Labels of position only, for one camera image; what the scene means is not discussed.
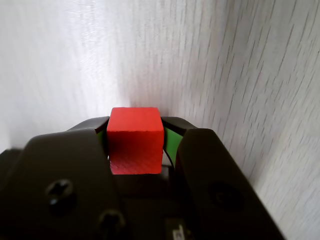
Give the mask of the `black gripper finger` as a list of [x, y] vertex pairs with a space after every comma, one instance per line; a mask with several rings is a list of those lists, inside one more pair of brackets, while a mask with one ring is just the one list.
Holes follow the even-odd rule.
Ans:
[[197, 240], [281, 240], [283, 235], [217, 134], [165, 116], [181, 137], [172, 160]]
[[101, 138], [108, 117], [36, 136], [0, 193], [3, 240], [122, 240], [125, 218]]

